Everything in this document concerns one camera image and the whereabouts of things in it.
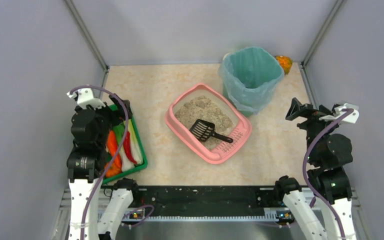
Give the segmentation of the pink litter box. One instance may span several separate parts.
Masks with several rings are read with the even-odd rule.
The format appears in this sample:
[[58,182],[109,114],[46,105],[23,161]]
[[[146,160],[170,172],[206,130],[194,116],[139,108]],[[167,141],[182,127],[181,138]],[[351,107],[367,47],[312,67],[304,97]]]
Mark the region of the pink litter box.
[[[199,142],[180,121],[175,117],[175,113],[185,103],[190,100],[205,96],[212,100],[217,107],[232,120],[233,130],[228,135],[233,139],[233,143],[222,142],[214,149],[208,150]],[[236,110],[222,94],[212,89],[205,83],[197,83],[187,91],[183,92],[168,107],[165,113],[165,123],[175,135],[199,157],[209,164],[218,165],[231,158],[246,143],[252,133],[252,124],[243,114]]]

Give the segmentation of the black litter scoop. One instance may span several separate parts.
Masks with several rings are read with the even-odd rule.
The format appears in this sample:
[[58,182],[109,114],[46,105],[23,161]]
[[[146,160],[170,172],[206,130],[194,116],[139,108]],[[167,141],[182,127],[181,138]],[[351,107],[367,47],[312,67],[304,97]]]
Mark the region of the black litter scoop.
[[210,138],[215,138],[230,144],[234,142],[231,137],[217,133],[214,123],[202,119],[197,119],[189,131],[200,142],[206,142]]

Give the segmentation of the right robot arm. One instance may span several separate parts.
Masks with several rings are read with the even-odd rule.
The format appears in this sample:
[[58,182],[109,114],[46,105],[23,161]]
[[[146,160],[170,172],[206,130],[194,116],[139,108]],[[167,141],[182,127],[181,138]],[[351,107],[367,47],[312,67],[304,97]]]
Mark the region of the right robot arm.
[[306,131],[302,174],[313,197],[308,201],[297,180],[287,175],[275,182],[274,198],[289,209],[308,240],[355,240],[352,189],[344,165],[353,162],[351,140],[334,133],[341,124],[355,124],[359,107],[337,103],[332,109],[291,100],[285,116],[305,121],[297,127]]

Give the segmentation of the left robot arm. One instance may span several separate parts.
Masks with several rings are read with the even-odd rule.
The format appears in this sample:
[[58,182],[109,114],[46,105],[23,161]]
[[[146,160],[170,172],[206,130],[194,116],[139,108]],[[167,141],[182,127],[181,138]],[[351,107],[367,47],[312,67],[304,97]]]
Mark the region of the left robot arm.
[[126,120],[129,103],[120,104],[118,96],[110,99],[117,109],[105,102],[77,106],[71,119],[73,148],[67,159],[71,194],[70,240],[114,240],[128,207],[139,190],[133,179],[123,178],[112,187],[110,201],[98,217],[102,184],[98,181],[108,160],[106,143],[110,129]]

